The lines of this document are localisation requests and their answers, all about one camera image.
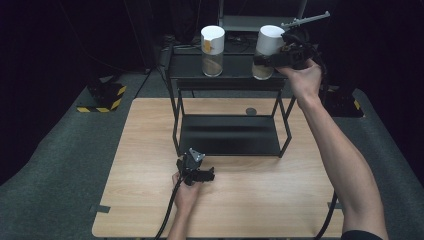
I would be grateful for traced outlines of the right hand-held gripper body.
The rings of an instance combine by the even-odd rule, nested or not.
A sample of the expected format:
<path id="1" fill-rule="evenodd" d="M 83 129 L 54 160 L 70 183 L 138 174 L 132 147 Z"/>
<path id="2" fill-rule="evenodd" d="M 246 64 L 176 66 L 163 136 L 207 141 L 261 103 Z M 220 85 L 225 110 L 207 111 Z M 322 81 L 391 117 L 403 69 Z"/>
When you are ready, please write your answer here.
<path id="1" fill-rule="evenodd" d="M 322 63 L 321 54 L 317 50 L 317 46 L 310 42 L 310 35 L 304 25 L 328 17 L 330 17 L 330 13 L 326 11 L 324 14 L 295 18 L 290 23 L 281 24 L 285 30 L 282 34 L 285 46 L 281 50 L 281 66 L 301 70 L 306 68 L 308 59 L 312 59 L 318 64 Z"/>

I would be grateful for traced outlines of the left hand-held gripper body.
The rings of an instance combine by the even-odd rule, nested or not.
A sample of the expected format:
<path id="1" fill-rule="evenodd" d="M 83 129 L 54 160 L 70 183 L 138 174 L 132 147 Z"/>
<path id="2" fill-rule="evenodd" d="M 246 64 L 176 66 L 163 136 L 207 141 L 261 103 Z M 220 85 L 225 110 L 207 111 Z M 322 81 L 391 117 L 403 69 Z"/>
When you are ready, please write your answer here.
<path id="1" fill-rule="evenodd" d="M 177 160 L 179 175 L 186 185 L 192 186 L 195 182 L 200 181 L 202 174 L 200 166 L 203 159 L 203 153 L 190 148 Z"/>

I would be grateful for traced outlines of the glass jar with white lid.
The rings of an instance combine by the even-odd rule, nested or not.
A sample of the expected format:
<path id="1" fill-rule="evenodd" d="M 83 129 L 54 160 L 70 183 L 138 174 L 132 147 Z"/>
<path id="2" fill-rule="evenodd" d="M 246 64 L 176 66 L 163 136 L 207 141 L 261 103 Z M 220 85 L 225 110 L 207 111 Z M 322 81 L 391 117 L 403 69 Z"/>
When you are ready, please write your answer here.
<path id="1" fill-rule="evenodd" d="M 269 57 L 278 53 L 284 46 L 282 38 L 284 30 L 278 26 L 265 25 L 258 32 L 258 39 L 255 49 L 255 57 Z M 257 80 L 267 80 L 274 72 L 273 67 L 254 63 L 252 65 L 252 75 Z"/>

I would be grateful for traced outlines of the black metal rack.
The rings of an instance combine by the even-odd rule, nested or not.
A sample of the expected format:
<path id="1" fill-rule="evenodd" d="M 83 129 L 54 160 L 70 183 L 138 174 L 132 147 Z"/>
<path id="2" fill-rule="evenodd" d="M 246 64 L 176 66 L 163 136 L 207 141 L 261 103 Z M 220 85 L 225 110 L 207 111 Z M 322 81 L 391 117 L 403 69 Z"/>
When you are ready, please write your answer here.
<path id="1" fill-rule="evenodd" d="M 174 115 L 173 142 L 208 156 L 282 157 L 292 139 L 289 116 L 295 99 L 283 97 L 286 80 L 252 76 L 252 53 L 225 53 L 217 77 L 202 72 L 202 51 L 169 46 L 163 54 Z M 248 116 L 247 108 L 256 116 Z"/>

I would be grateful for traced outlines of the person's left hand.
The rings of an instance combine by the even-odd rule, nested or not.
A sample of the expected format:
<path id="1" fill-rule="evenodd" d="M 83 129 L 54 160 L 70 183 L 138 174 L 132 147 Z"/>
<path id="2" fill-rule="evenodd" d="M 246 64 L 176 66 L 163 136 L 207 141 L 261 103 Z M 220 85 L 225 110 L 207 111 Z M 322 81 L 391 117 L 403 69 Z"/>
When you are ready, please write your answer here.
<path id="1" fill-rule="evenodd" d="M 173 184 L 178 187 L 174 200 L 177 207 L 177 213 L 179 215 L 189 216 L 197 202 L 202 184 L 195 182 L 191 186 L 186 185 L 179 173 L 175 173 L 172 176 L 172 180 Z"/>

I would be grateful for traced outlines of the person's right hand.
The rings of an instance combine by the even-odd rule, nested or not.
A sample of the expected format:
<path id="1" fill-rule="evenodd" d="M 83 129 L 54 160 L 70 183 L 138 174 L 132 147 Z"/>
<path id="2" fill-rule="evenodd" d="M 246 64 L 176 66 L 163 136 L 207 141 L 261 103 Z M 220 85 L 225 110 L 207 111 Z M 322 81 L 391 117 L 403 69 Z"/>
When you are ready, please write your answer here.
<path id="1" fill-rule="evenodd" d="M 305 69 L 295 70 L 289 67 L 278 67 L 277 71 L 288 78 L 292 92 L 301 109 L 320 102 L 319 88 L 322 72 L 321 67 L 316 62 L 308 59 Z"/>

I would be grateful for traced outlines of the glass jar with orange label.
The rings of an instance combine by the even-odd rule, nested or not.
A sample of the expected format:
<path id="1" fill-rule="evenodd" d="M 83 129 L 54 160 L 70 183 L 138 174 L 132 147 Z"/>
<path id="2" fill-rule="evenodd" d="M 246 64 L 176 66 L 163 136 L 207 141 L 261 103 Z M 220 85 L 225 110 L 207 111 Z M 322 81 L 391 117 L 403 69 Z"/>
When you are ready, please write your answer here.
<path id="1" fill-rule="evenodd" d="M 202 71 L 208 77 L 217 77 L 223 71 L 225 30 L 206 26 L 201 30 Z"/>

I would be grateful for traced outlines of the yellow black striped stand base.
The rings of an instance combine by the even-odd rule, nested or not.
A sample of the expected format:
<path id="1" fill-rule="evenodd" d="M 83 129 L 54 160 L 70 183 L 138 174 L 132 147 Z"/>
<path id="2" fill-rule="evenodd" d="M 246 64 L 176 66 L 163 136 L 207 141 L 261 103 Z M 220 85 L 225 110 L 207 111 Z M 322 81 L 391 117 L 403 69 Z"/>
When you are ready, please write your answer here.
<path id="1" fill-rule="evenodd" d="M 338 90 L 327 91 L 325 108 L 332 117 L 361 118 L 364 116 L 359 102 L 353 95 L 344 95 Z"/>
<path id="2" fill-rule="evenodd" d="M 119 83 L 103 83 L 97 86 L 88 86 L 82 99 L 76 105 L 81 113 L 115 111 L 121 103 L 126 87 Z"/>

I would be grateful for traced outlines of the black sleeve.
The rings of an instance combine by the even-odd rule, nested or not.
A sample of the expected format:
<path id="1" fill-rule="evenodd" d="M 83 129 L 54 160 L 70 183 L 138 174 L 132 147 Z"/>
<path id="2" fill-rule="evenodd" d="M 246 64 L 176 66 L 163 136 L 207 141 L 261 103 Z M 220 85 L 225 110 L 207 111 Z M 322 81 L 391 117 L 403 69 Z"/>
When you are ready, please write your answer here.
<path id="1" fill-rule="evenodd" d="M 383 240 L 381 237 L 362 230 L 350 230 L 341 235 L 340 240 Z"/>

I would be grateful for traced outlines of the grey metal frame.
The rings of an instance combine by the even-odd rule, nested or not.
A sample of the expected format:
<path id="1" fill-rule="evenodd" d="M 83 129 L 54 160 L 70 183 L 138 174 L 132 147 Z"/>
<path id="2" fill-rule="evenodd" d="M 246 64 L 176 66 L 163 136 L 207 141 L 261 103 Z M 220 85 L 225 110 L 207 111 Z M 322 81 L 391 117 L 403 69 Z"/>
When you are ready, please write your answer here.
<path id="1" fill-rule="evenodd" d="M 263 25 L 281 26 L 296 18 L 300 19 L 306 9 L 308 0 L 293 0 L 297 5 L 295 14 L 291 16 L 271 16 L 265 15 L 243 15 L 242 13 L 228 15 L 225 13 L 225 0 L 219 0 L 218 4 L 218 25 L 225 31 L 235 32 L 257 32 Z"/>

